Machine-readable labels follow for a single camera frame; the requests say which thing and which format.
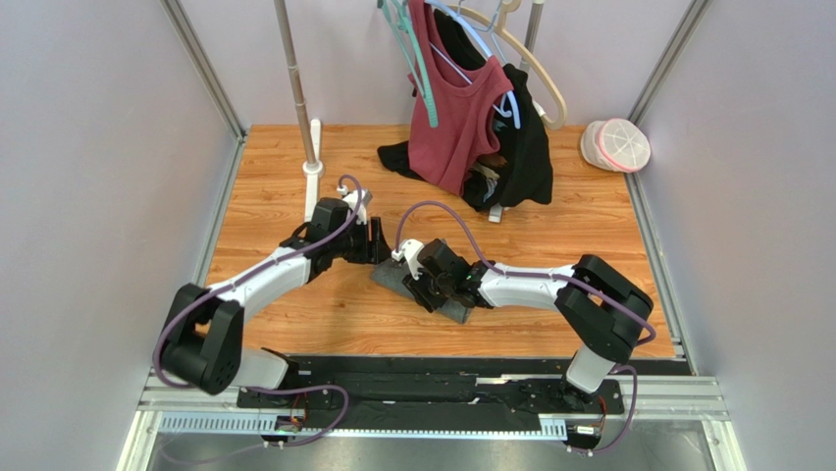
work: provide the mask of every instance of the white mesh hat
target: white mesh hat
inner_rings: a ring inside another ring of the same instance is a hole
[[[590,164],[613,172],[636,172],[651,159],[648,138],[620,118],[595,121],[581,138],[581,153]]]

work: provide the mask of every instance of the wooden table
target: wooden table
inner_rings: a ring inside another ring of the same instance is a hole
[[[324,127],[326,174],[321,196],[337,197],[337,178],[356,176],[374,198],[390,244],[401,214],[413,203],[434,199],[455,209],[483,251],[516,266],[556,267],[594,253],[644,289],[656,304],[650,318],[656,341],[635,356],[674,355],[653,277],[623,176],[596,169],[578,149],[581,127],[550,132],[554,166],[552,204],[527,201],[490,223],[458,196],[389,172],[376,149],[408,138],[401,126]],[[304,151],[295,126],[253,127],[235,180],[230,206],[212,261],[209,282],[227,279],[262,260],[302,222]],[[438,208],[410,218],[404,238],[444,238],[468,261],[476,256],[462,230]],[[285,353],[570,356],[580,340],[554,312],[529,308],[478,309],[466,325],[427,313],[369,279],[370,266],[335,261],[312,284],[274,302],[247,324],[244,343]]]

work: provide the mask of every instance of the gray wall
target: gray wall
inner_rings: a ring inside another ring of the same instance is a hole
[[[273,1],[182,2],[244,123],[295,123]],[[498,2],[464,5],[490,17]],[[688,4],[546,2],[535,53],[566,99],[569,122],[626,117]],[[525,0],[508,17],[520,41],[530,9]],[[311,117],[326,124],[409,123],[409,70],[375,0],[289,0],[287,10]],[[535,98],[555,116],[540,82],[532,78],[531,84]]]
[[[233,150],[157,1],[0,2],[0,467],[116,466]]]
[[[833,469],[833,25],[833,2],[713,2],[643,124],[691,346],[758,471]]]

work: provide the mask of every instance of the maroon shirt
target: maroon shirt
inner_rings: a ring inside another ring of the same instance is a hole
[[[409,168],[427,182],[461,195],[465,177],[476,159],[499,150],[492,129],[493,105],[513,85],[495,56],[481,69],[462,71],[473,81],[467,83],[430,47],[432,41],[450,57],[436,29],[433,7],[424,0],[410,0],[409,14],[439,114],[439,126],[430,128],[427,107],[422,100],[415,100]]]

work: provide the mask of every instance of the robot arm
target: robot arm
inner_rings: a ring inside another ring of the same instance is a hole
[[[430,312],[449,298],[465,307],[528,306],[560,312],[584,343],[565,377],[580,396],[594,394],[616,363],[630,359],[642,327],[613,306],[598,305],[566,279],[601,291],[646,321],[653,310],[643,291],[595,255],[584,255],[575,265],[546,269],[495,263],[502,272],[498,273],[481,261],[468,264],[439,239],[427,245],[411,239],[392,257],[409,266],[403,283]]]
[[[309,223],[265,260],[208,288],[188,284],[175,295],[168,325],[195,300],[216,288],[229,287],[188,314],[167,335],[161,366],[201,390],[217,394],[229,386],[276,389],[285,378],[287,361],[266,350],[242,348],[243,325],[288,291],[301,288],[331,268],[336,258],[349,263],[378,264],[391,250],[383,237],[380,218],[368,218],[371,193],[362,190],[356,223],[335,232],[357,208],[360,192],[345,192],[342,199],[322,198]],[[333,238],[316,246],[326,237]],[[302,253],[291,256],[294,252]],[[202,334],[198,325],[209,328]]]

